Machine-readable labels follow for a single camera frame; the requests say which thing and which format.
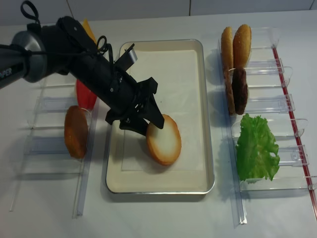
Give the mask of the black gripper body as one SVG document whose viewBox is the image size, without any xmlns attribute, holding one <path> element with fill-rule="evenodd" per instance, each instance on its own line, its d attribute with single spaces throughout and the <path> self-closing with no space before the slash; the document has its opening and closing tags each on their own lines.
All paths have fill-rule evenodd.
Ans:
<svg viewBox="0 0 317 238">
<path fill-rule="evenodd" d="M 142 118 L 138 114 L 141 103 L 154 97 L 158 83 L 151 77 L 136 82 L 126 71 L 111 65 L 103 56 L 75 57 L 70 73 L 97 95 L 109 107 L 106 121 Z"/>
</svg>

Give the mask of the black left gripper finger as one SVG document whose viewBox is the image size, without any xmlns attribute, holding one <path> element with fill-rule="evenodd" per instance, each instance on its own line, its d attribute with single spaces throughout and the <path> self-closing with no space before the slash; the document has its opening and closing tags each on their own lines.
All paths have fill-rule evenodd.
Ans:
<svg viewBox="0 0 317 238">
<path fill-rule="evenodd" d="M 146 136 L 148 125 L 144 119 L 125 119 L 120 120 L 119 128 Z"/>
</svg>

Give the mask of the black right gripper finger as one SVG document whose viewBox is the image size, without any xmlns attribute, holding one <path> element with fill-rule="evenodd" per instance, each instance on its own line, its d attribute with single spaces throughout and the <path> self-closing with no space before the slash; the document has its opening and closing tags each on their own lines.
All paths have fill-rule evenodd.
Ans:
<svg viewBox="0 0 317 238">
<path fill-rule="evenodd" d="M 148 120 L 159 129 L 163 129 L 164 117 L 161 114 L 153 97 L 147 97 L 138 110 L 140 117 Z"/>
</svg>

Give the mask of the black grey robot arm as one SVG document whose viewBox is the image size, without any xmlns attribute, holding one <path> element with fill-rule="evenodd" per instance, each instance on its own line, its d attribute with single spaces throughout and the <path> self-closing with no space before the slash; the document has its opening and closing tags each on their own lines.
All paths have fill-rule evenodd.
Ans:
<svg viewBox="0 0 317 238">
<path fill-rule="evenodd" d="M 127 73 L 128 53 L 114 61 L 112 47 L 98 48 L 83 26 L 72 17 L 55 25 L 31 23 L 12 43 L 0 47 L 0 85 L 18 79 L 34 83 L 54 74 L 72 74 L 105 102 L 106 122 L 145 135 L 149 123 L 163 128 L 164 118 L 154 99 L 158 84 L 153 78 L 137 82 Z"/>
</svg>

